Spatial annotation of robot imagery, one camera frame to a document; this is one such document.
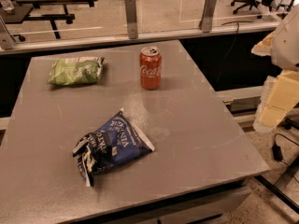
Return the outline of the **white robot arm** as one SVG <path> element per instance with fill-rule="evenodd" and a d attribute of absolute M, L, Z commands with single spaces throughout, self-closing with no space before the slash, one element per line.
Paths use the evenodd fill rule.
<path fill-rule="evenodd" d="M 269 133 L 299 103 L 299 5 L 251 52 L 270 56 L 272 64 L 281 69 L 276 77 L 266 78 L 253 122 L 256 132 Z"/>

